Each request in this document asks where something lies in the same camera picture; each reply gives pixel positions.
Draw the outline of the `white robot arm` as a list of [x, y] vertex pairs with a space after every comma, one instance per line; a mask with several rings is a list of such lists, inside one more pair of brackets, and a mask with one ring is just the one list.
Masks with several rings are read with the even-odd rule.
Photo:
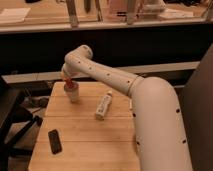
[[179, 99], [159, 77], [142, 77], [96, 63], [87, 45], [70, 51], [62, 72], [83, 72], [128, 96], [138, 149], [140, 171], [193, 171]]

